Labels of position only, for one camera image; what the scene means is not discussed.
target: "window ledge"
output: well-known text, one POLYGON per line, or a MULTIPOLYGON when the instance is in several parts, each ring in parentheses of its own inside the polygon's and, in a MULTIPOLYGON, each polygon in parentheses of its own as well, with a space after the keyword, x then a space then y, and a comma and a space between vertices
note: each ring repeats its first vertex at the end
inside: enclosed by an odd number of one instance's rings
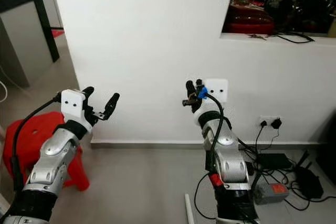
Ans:
MULTIPOLYGON (((258 43, 277 43, 277 44, 292 44, 292 45, 318 45, 318 46, 331 46, 336 47, 335 38, 327 38, 327 37, 311 37, 315 41, 306 44, 295 44, 279 37, 267 37, 267 35, 262 34, 260 35, 264 37, 266 40, 259 39, 259 38, 250 38, 247 34, 221 34, 220 39, 222 40, 234 40, 234 41, 249 41, 249 42, 258 42, 258 43)), ((301 42, 306 41, 304 38, 294 35, 285 35, 290 40, 301 42)))

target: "black cable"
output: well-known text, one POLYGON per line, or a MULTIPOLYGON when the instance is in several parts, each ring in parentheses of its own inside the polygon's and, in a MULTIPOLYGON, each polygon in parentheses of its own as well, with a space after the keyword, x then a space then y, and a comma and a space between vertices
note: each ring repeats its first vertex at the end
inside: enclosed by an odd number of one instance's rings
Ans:
POLYGON ((292 170, 292 171, 290 171, 290 172, 286 172, 286 173, 285 173, 288 183, 289 183, 289 178, 288 178, 287 174, 289 174, 289 173, 293 173, 293 172, 294 172, 294 171, 292 170))
POLYGON ((219 118, 219 124, 218 124, 218 128, 217 128, 217 131, 216 131, 216 135, 214 137, 214 140, 212 142, 211 149, 210 149, 210 152, 214 153, 215 145, 218 141, 218 137, 219 137, 219 134, 220 134, 221 129, 222 129, 223 120, 224 120, 224 113, 223 113, 223 107, 222 107, 221 103, 216 98, 214 98, 212 95, 210 95, 208 93, 206 93, 205 96, 210 98, 211 100, 213 100, 217 104, 217 106, 219 108, 219 112, 221 114, 221 116, 219 118))
POLYGON ((16 149, 17 149, 17 141, 20 134, 21 129, 25 125, 25 123, 32 118, 36 113, 43 110, 45 107, 49 106, 50 104, 54 102, 60 102, 61 94, 58 93, 55 97, 53 97, 50 101, 46 102, 36 110, 34 110, 31 114, 29 114, 26 118, 24 118, 21 122, 18 128, 15 131, 13 143, 12 143, 12 157, 10 159, 10 164, 13 172, 13 184, 14 184, 14 190, 15 191, 21 191, 23 188, 23 175, 21 173, 20 164, 19 164, 19 158, 16 155, 16 149))
POLYGON ((296 210, 298 210, 298 211, 305 211, 305 210, 307 210, 307 208, 308 208, 309 205, 310 205, 310 201, 309 201, 306 207, 304 207, 304 208, 297 208, 296 206, 292 205, 292 203, 289 202, 288 200, 284 199, 284 201, 285 201, 288 205, 290 205, 292 208, 294 208, 294 209, 296 209, 296 210))
POLYGON ((261 174, 262 174, 262 176, 264 177, 264 180, 265 180, 265 181, 267 182, 267 184, 269 185, 269 182, 268 182, 266 176, 265 176, 263 173, 261 173, 261 174))
POLYGON ((260 171, 258 171, 256 173, 256 176, 254 177, 254 180, 253 180, 252 185, 251 185, 251 191, 252 192, 254 191, 255 187, 257 186, 257 183, 258 183, 259 178, 261 177, 261 175, 262 175, 262 172, 260 172, 260 171))
POLYGON ((252 147, 248 146, 246 143, 244 143, 244 142, 243 142, 241 139, 239 139, 239 138, 238 138, 238 142, 239 142, 244 148, 250 150, 251 152, 253 152, 253 153, 256 152, 252 147))
POLYGON ((241 148, 241 149, 238 149, 238 150, 239 150, 239 151, 248 152, 248 153, 250 153, 250 154, 254 154, 254 155, 256 155, 255 152, 253 152, 253 151, 251 151, 250 149, 247 149, 247 148, 245 148, 245 147, 243 147, 243 148, 241 148))
POLYGON ((272 179, 274 179, 276 182, 278 182, 279 184, 282 184, 282 182, 279 181, 276 177, 274 177, 271 173, 267 173, 266 176, 270 176, 270 177, 272 177, 272 179))
POLYGON ((295 44, 304 44, 304 43, 309 43, 309 42, 313 42, 315 40, 313 40, 312 38, 306 36, 306 35, 301 35, 301 34, 296 34, 296 33, 287 33, 287 35, 297 35, 299 37, 302 37, 302 38, 305 38, 306 41, 294 41, 294 40, 290 40, 288 38, 285 38, 283 36, 280 36, 280 35, 276 35, 277 37, 281 38, 281 39, 284 39, 286 41, 289 41, 289 42, 292 42, 292 43, 295 43, 295 44))
POLYGON ((2 224, 5 221, 5 219, 9 216, 9 213, 13 209, 13 206, 15 205, 15 202, 16 202, 16 200, 18 198, 19 193, 20 192, 18 192, 18 191, 15 193, 14 200, 13 200, 11 206, 9 207, 9 209, 7 210, 7 212, 5 212, 5 214, 2 215, 1 218, 0 218, 0 224, 2 224))
POLYGON ((257 154, 257 156, 258 156, 258 147, 257 147, 258 139, 259 139, 259 137, 260 137, 261 132, 263 131, 263 128, 264 128, 264 126, 261 126, 260 131, 259 131, 259 133, 258 133, 258 135, 257 135, 257 138, 256 138, 255 149, 256 149, 256 154, 257 154))
POLYGON ((247 150, 243 150, 244 152, 245 152, 245 154, 247 155, 247 156, 249 156, 249 158, 251 158, 252 159, 252 161, 255 161, 255 159, 254 158, 252 158, 248 153, 247 153, 247 150))
POLYGON ((267 175, 269 174, 273 174, 275 170, 271 170, 271 169, 263 169, 262 170, 264 173, 267 173, 267 175))
POLYGON ((21 122, 20 125, 18 126, 18 128, 15 131, 14 134, 14 138, 13 138, 13 145, 12 145, 12 156, 16 156, 16 146, 17 146, 17 140, 20 134, 20 131, 22 129, 22 127, 25 125, 25 123, 32 118, 35 114, 37 114, 38 112, 40 112, 42 109, 44 109, 45 107, 48 107, 49 105, 51 105, 52 103, 54 103, 54 98, 52 98, 50 101, 46 102, 45 104, 43 104, 41 107, 37 108, 36 110, 34 110, 31 114, 29 114, 28 116, 26 116, 26 118, 24 118, 21 122))
POLYGON ((278 129, 278 134, 276 136, 272 137, 271 143, 266 148, 261 149, 261 151, 264 151, 264 150, 267 150, 267 149, 271 148, 271 146, 273 145, 274 139, 276 139, 279 136, 280 136, 280 133, 279 133, 279 129, 278 129))
POLYGON ((258 222, 256 222, 254 219, 252 219, 249 215, 247 215, 245 213, 245 211, 242 210, 241 207, 236 206, 235 204, 233 204, 234 207, 240 212, 240 214, 249 222, 251 222, 251 224, 259 224, 258 222))
POLYGON ((205 219, 208 219, 208 220, 215 220, 215 219, 216 219, 215 217, 208 217, 208 216, 202 214, 201 211, 198 209, 197 204, 196 204, 196 195, 197 195, 197 191, 198 191, 198 188, 199 188, 199 186, 200 186, 200 183, 201 183, 202 180, 203 180, 206 176, 208 176, 208 175, 209 175, 209 173, 205 174, 205 175, 199 180, 199 182, 198 182, 198 184, 197 184, 196 191, 195 191, 195 195, 194 195, 194 205, 195 205, 195 208, 196 208, 197 212, 198 212, 200 215, 202 215, 205 219))
POLYGON ((295 190, 299 190, 298 188, 293 188, 293 183, 295 183, 296 181, 292 181, 290 183, 290 186, 291 186, 291 190, 293 191, 294 194, 296 194, 298 197, 300 197, 301 199, 304 199, 304 200, 307 200, 307 201, 310 201, 310 202, 316 202, 316 203, 320 203, 320 202, 324 202, 328 199, 336 199, 336 196, 327 196, 326 198, 324 199, 319 199, 319 200, 314 200, 314 199, 307 199, 305 198, 304 196, 302 195, 299 195, 295 190))
POLYGON ((296 166, 296 162, 290 158, 287 158, 289 161, 291 161, 293 163, 293 166, 296 166))
POLYGON ((280 170, 280 169, 277 169, 276 170, 277 172, 279 172, 279 173, 281 173, 284 177, 282 178, 282 180, 281 180, 281 182, 283 183, 283 184, 285 184, 285 185, 287 185, 288 183, 289 183, 289 178, 287 177, 287 174, 289 173, 284 173, 282 170, 280 170))

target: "power outlet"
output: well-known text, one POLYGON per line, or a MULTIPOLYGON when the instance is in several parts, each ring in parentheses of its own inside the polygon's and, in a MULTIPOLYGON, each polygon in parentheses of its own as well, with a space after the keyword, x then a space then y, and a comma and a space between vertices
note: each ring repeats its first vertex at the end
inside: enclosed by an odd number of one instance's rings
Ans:
POLYGON ((278 118, 280 118, 283 121, 283 118, 279 115, 261 115, 259 117, 258 125, 260 125, 262 121, 266 121, 267 126, 271 126, 271 123, 278 118))
MULTIPOLYGON (((206 79, 203 84, 210 95, 215 97, 220 103, 226 103, 228 89, 228 81, 226 79, 206 79)), ((205 103, 213 103, 213 101, 206 99, 205 103)))

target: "blue cable clip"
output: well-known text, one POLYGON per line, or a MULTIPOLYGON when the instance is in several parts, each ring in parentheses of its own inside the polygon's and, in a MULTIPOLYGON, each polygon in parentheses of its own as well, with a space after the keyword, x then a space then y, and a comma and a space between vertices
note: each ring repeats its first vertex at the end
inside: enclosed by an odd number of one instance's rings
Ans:
POLYGON ((206 89, 206 87, 203 87, 200 93, 198 94, 198 98, 206 99, 207 98, 205 96, 206 94, 208 94, 208 90, 206 89))

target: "gray floor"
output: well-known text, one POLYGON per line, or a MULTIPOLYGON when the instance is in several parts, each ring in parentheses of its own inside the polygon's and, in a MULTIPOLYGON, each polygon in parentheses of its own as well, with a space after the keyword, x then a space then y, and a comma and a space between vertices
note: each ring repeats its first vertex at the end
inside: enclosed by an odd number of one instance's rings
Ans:
MULTIPOLYGON (((0 124, 8 126, 48 100, 57 91, 77 88, 64 35, 56 39, 61 58, 41 73, 41 78, 27 89, 31 98, 16 88, 9 89, 8 100, 0 104, 0 124)), ((58 106, 49 110, 58 110, 58 106)), ((204 151, 170 149, 91 149, 89 139, 82 141, 83 163, 90 187, 79 192, 64 188, 50 221, 56 223, 187 223, 184 194, 193 198, 198 180, 204 172, 204 151)), ((302 151, 286 151, 298 160, 302 151)), ((320 176, 325 195, 336 195, 336 188, 316 164, 312 170, 320 176)), ((294 195, 288 200, 298 207, 305 202, 294 195)), ((216 202, 208 179, 201 183, 199 208, 215 216, 216 202)), ((299 212, 285 203, 256 206, 262 224, 334 224, 336 200, 312 203, 299 212)), ((214 223, 196 213, 197 224, 214 223)))

